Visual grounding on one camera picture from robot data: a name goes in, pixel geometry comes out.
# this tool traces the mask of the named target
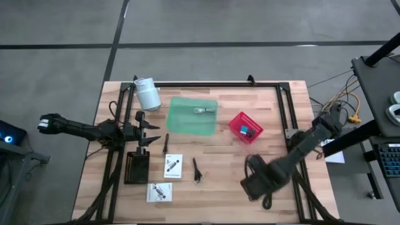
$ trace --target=concrete floor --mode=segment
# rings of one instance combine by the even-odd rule
[[[0,0],[0,44],[112,43],[123,0]],[[212,41],[376,41],[400,31],[389,0],[130,0],[121,43]],[[352,58],[379,46],[119,49],[110,80],[305,80],[349,70]],[[60,113],[92,123],[109,49],[0,50],[0,119],[24,128],[32,147],[50,154],[24,187],[13,224],[70,219],[88,145],[45,136],[39,116]],[[326,102],[351,74],[309,89]],[[360,89],[360,117],[372,119]],[[331,177],[342,219],[395,224],[400,214],[379,168],[383,200],[364,197],[366,176]]]

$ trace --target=green plastic tray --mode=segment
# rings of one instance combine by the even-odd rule
[[[196,114],[195,108],[215,109],[215,112]],[[175,133],[213,135],[217,124],[217,110],[217,101],[173,97],[169,106],[167,128]]]

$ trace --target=white label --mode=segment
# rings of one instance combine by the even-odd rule
[[[327,139],[325,141],[321,141],[321,147],[324,147],[324,145],[329,144],[333,142],[335,139]]]
[[[164,178],[182,178],[182,154],[166,154]]]
[[[148,203],[173,201],[173,184],[172,183],[147,184],[146,200]]]

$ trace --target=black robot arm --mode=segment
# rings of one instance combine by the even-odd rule
[[[160,136],[146,137],[144,129],[159,129],[159,127],[145,121],[144,112],[136,112],[135,120],[139,122],[139,127],[128,123],[121,129],[118,122],[112,119],[93,126],[71,121],[53,113],[41,116],[37,128],[43,134],[66,133],[86,138],[89,141],[98,141],[105,148],[117,148],[123,141],[138,141],[139,147],[149,146],[150,143],[160,138]]]
[[[298,175],[296,164],[302,161],[323,140],[336,137],[341,130],[339,118],[329,113],[318,116],[312,122],[312,128],[306,132],[298,131],[288,140],[290,152],[287,156],[274,159],[268,164],[260,155],[246,159],[253,174],[241,181],[250,200],[259,199],[281,189],[293,174]]]

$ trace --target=white mug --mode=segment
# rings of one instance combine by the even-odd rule
[[[158,90],[152,78],[141,78],[134,81],[137,89],[137,98],[143,110],[154,111],[161,106]]]

